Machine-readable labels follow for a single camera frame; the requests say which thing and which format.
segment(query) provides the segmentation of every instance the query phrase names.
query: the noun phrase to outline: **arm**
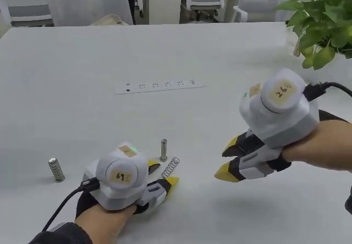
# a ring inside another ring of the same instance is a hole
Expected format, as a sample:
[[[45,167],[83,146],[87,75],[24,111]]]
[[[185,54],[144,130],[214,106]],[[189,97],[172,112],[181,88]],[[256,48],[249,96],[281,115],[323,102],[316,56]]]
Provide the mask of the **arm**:
[[[104,210],[90,193],[78,200],[75,223],[39,233],[29,244],[111,244],[136,211],[136,205],[117,212]]]
[[[78,225],[67,223],[55,232],[39,233],[29,244],[92,244],[89,235]]]
[[[289,162],[352,170],[352,125],[340,120],[322,121],[308,137],[287,146],[282,153]]]

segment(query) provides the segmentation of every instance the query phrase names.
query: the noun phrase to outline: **white cabinet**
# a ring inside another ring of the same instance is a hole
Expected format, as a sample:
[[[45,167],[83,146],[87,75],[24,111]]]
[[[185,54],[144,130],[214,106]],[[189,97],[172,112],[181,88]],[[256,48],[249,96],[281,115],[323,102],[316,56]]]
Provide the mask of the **white cabinet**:
[[[181,0],[145,0],[149,24],[179,24]]]

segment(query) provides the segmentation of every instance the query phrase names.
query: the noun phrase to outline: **black cable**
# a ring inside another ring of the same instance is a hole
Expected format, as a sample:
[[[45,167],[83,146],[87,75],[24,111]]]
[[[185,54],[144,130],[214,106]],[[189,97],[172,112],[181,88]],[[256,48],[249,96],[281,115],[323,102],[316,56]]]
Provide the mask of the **black cable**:
[[[349,88],[347,88],[347,87],[345,87],[345,86],[343,86],[343,85],[341,85],[339,83],[336,83],[336,82],[325,82],[325,83],[323,83],[323,87],[325,87],[325,89],[327,89],[327,88],[329,88],[331,86],[342,90],[343,92],[348,94],[350,97],[352,97],[352,91]]]
[[[310,102],[325,94],[326,89],[328,89],[329,87],[336,87],[347,93],[350,97],[352,97],[352,91],[350,89],[336,82],[317,83],[315,85],[309,84],[305,87],[303,94]]]
[[[64,201],[62,201],[62,203],[60,204],[60,206],[56,209],[56,211],[54,212],[54,214],[50,217],[50,219],[48,220],[48,222],[45,224],[44,228],[42,229],[42,232],[47,231],[49,226],[51,225],[51,223],[53,223],[54,219],[57,217],[57,215],[60,213],[61,209],[65,206],[65,204],[77,193],[79,192],[83,192],[84,188],[83,187],[78,187],[77,189],[73,190],[68,196],[66,196],[66,198],[64,199]]]
[[[100,187],[99,180],[96,179],[96,177],[85,180],[81,183],[81,185],[73,190],[66,198],[64,201],[61,202],[60,206],[56,209],[54,214],[50,217],[44,228],[42,229],[42,232],[47,231],[51,223],[54,221],[54,219],[57,217],[57,215],[60,213],[61,209],[65,206],[65,204],[77,193],[79,192],[91,192],[94,190],[97,190]]]

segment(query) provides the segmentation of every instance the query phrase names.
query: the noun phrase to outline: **white device housing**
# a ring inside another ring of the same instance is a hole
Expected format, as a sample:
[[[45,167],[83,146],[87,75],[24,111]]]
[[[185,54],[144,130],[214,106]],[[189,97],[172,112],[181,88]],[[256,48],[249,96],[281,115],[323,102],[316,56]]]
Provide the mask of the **white device housing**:
[[[244,94],[240,113],[253,133],[268,147],[301,140],[319,124],[317,101],[303,95],[304,80],[285,68]]]
[[[106,210],[120,210],[144,194],[148,167],[145,155],[124,142],[114,152],[88,165],[84,180],[97,177],[100,188],[91,194]]]

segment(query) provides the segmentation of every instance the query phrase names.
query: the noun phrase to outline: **spring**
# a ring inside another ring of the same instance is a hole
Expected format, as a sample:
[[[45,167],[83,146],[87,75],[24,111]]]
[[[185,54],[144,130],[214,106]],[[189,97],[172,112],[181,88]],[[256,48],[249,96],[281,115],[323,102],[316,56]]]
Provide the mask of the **spring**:
[[[177,157],[172,158],[170,163],[166,166],[165,170],[161,173],[161,177],[162,178],[169,177],[179,163],[180,163],[179,158]]]
[[[49,160],[49,167],[57,182],[61,182],[65,179],[65,176],[62,173],[62,169],[60,167],[59,161],[56,158],[51,158]]]

